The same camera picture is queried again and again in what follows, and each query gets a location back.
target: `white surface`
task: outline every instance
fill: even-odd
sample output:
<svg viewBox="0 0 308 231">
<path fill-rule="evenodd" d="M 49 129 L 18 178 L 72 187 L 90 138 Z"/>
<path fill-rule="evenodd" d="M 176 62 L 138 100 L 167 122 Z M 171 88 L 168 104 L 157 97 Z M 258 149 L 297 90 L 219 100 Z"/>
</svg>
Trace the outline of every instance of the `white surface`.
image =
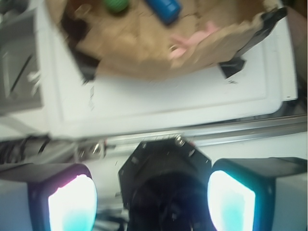
<svg viewBox="0 0 308 231">
<path fill-rule="evenodd" d="M 40 5 L 37 38 L 42 92 L 55 137 L 181 127 L 269 114 L 281 105 L 284 63 L 279 62 L 276 43 L 278 35 L 281 43 L 290 46 L 289 38 L 283 36 L 284 26 L 249 51 L 245 69 L 229 79 L 214 67 L 160 83 L 98 77 L 83 85 L 47 15 L 45 5 Z"/>
<path fill-rule="evenodd" d="M 200 147 L 199 150 L 212 160 L 212 164 L 221 158 L 294 156 L 307 159 L 307 132 L 206 146 Z M 112 156 L 107 152 L 105 159 L 85 163 L 91 171 L 99 200 L 115 198 L 115 194 L 120 192 L 117 173 L 133 151 L 134 148 L 131 151 L 128 150 L 127 155 L 123 156 Z"/>
<path fill-rule="evenodd" d="M 27 11 L 33 10 L 44 0 L 30 0 Z"/>
<path fill-rule="evenodd" d="M 279 34 L 276 34 L 278 58 L 281 65 L 281 88 L 282 88 L 282 100 L 294 100 L 297 99 L 297 82 L 295 71 L 295 58 L 293 53 L 293 47 L 291 44 L 291 36 L 286 18 L 282 19 L 280 23 L 276 25 L 276 30 L 280 30 Z"/>
</svg>

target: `screw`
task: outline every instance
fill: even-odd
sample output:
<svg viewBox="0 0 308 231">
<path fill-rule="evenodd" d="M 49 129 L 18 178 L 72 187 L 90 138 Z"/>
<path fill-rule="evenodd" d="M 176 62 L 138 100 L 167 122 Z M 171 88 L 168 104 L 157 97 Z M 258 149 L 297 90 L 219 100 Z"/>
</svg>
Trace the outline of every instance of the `screw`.
<svg viewBox="0 0 308 231">
<path fill-rule="evenodd" d="M 134 156 L 132 157 L 131 161 L 135 165 L 137 165 L 139 163 L 139 160 L 136 157 L 134 157 Z"/>
<path fill-rule="evenodd" d="M 91 152 L 92 152 L 92 155 L 96 155 L 96 154 L 99 154 L 101 152 L 101 146 L 99 143 L 97 143 L 96 145 L 92 146 L 91 147 Z"/>
<path fill-rule="evenodd" d="M 79 160 L 84 160 L 85 159 L 85 150 L 84 149 L 80 149 L 79 151 L 78 151 L 78 159 Z"/>
<path fill-rule="evenodd" d="M 195 151 L 196 151 L 195 149 L 193 149 L 192 151 L 190 151 L 189 154 L 188 154 L 188 156 L 191 157 L 191 156 L 194 154 Z"/>
<path fill-rule="evenodd" d="M 171 218 L 172 218 L 172 220 L 174 221 L 174 220 L 176 220 L 176 219 L 178 218 L 178 216 L 177 216 L 175 213 L 173 213 L 172 216 L 171 216 Z"/>
<path fill-rule="evenodd" d="M 178 136 L 178 137 L 175 139 L 175 144 L 176 144 L 178 147 L 183 147 L 183 145 L 185 144 L 185 141 L 182 139 L 181 136 Z"/>
</svg>

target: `black tape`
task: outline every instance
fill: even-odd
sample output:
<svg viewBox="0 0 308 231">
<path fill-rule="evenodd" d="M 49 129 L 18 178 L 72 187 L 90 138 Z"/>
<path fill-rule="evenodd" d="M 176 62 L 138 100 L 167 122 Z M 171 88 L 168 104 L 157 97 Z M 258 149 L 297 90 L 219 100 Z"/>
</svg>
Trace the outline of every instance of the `black tape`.
<svg viewBox="0 0 308 231">
<path fill-rule="evenodd" d="M 74 46 L 69 46 L 69 48 L 73 57 L 75 58 L 79 70 L 83 75 L 85 83 L 94 80 L 96 69 L 100 61 L 77 51 Z"/>
<path fill-rule="evenodd" d="M 283 7 L 272 12 L 264 13 L 261 16 L 263 20 L 263 28 L 255 33 L 252 39 L 236 53 L 233 59 L 219 64 L 226 78 L 233 76 L 243 69 L 245 61 L 241 59 L 241 56 L 259 42 L 263 41 L 272 32 L 277 22 L 283 19 L 286 15 L 287 8 Z"/>
<path fill-rule="evenodd" d="M 73 20 L 66 11 L 61 19 L 61 26 L 76 44 L 83 40 L 89 31 L 88 23 L 81 19 Z"/>
<path fill-rule="evenodd" d="M 233 58 L 228 62 L 220 63 L 219 66 L 223 73 L 225 74 L 226 78 L 229 78 L 236 73 L 240 72 L 246 61 L 241 59 L 241 57 Z"/>
</svg>

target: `pink object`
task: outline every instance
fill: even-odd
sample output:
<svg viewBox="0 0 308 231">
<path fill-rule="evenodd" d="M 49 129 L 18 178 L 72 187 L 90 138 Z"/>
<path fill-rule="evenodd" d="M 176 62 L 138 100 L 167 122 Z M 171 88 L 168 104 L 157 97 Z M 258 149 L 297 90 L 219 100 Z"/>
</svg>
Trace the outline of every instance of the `pink object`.
<svg viewBox="0 0 308 231">
<path fill-rule="evenodd" d="M 169 59 L 177 59 L 182 57 L 186 51 L 195 45 L 198 45 L 204 39 L 206 39 L 211 34 L 219 30 L 219 27 L 211 21 L 207 22 L 205 30 L 200 30 L 195 32 L 190 38 L 185 38 L 181 35 L 173 34 L 170 36 L 170 39 L 176 43 L 176 49 L 171 52 Z"/>
</svg>

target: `gray panel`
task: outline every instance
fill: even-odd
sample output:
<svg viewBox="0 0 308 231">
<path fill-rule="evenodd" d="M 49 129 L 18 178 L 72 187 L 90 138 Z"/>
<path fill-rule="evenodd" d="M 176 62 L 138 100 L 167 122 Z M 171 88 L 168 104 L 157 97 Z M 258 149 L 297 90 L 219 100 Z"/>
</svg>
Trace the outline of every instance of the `gray panel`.
<svg viewBox="0 0 308 231">
<path fill-rule="evenodd" d="M 277 178 L 273 231 L 305 231 L 307 173 Z"/>
<path fill-rule="evenodd" d="M 0 180 L 0 230 L 32 230 L 26 183 Z"/>
<path fill-rule="evenodd" d="M 0 114 L 42 106 L 27 79 L 38 71 L 34 17 L 29 11 L 0 24 Z"/>
</svg>

